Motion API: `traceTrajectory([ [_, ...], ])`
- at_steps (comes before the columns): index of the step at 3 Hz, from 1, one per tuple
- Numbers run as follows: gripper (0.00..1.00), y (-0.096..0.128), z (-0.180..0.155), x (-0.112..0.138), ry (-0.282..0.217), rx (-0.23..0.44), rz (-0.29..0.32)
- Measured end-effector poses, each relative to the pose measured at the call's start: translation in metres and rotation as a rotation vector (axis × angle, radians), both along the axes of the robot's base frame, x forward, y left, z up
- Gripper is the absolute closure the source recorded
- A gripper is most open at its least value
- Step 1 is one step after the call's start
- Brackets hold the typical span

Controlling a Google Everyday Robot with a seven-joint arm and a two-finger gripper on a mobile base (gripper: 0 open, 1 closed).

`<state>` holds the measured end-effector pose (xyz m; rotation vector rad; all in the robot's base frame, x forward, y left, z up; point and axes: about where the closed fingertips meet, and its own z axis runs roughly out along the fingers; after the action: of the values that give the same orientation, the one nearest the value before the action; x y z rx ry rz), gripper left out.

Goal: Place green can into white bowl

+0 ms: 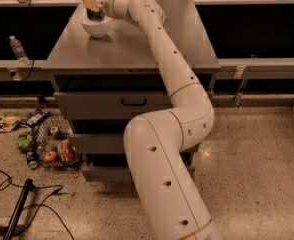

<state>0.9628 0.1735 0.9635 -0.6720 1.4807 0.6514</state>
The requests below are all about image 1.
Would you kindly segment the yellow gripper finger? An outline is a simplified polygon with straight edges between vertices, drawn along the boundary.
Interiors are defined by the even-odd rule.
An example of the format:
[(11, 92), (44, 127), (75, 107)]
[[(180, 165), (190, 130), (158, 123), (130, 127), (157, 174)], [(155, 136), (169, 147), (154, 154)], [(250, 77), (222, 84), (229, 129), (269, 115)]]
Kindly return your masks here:
[(102, 9), (101, 0), (83, 0), (83, 4), (86, 9), (89, 9), (94, 12), (100, 12)]

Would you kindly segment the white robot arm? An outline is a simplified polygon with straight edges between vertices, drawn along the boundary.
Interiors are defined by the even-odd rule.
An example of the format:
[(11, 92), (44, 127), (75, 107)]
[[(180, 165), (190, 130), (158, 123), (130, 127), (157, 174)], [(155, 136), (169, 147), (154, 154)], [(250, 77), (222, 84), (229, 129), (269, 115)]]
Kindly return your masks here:
[(212, 103), (163, 27), (155, 0), (83, 0), (86, 8), (141, 28), (172, 107), (127, 124), (123, 144), (130, 173), (154, 240), (222, 240), (180, 153), (205, 139)]

